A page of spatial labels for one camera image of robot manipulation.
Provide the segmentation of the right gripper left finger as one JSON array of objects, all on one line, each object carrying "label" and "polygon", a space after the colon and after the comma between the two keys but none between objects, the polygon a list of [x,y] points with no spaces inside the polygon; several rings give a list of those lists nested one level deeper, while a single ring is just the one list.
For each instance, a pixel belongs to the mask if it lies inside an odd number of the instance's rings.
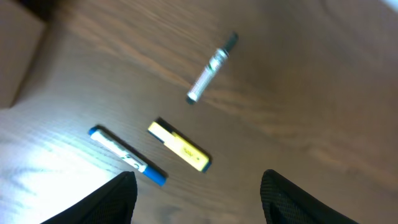
[{"label": "right gripper left finger", "polygon": [[136,176],[125,171],[44,224],[130,224],[136,200]]}]

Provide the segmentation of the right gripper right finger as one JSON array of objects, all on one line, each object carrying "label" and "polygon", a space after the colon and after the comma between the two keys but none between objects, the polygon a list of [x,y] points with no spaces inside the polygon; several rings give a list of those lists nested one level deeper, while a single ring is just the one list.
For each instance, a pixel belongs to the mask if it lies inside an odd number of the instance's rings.
[{"label": "right gripper right finger", "polygon": [[262,176],[260,196],[267,224],[356,224],[272,169]]}]

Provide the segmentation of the yellow highlighter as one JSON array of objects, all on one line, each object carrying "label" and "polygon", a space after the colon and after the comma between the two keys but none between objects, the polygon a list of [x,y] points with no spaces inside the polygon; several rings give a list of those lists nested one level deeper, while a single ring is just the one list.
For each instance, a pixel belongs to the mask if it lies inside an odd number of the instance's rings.
[{"label": "yellow highlighter", "polygon": [[197,171],[205,173],[211,166],[208,153],[186,138],[180,131],[162,118],[153,121],[148,132],[157,138],[165,147],[170,149]]}]

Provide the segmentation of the cardboard box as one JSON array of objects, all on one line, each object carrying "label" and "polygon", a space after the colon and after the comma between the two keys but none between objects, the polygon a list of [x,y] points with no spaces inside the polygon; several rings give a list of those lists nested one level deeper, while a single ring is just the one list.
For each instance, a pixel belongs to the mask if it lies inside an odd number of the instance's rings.
[{"label": "cardboard box", "polygon": [[1,0],[1,108],[14,103],[45,29],[17,1]]}]

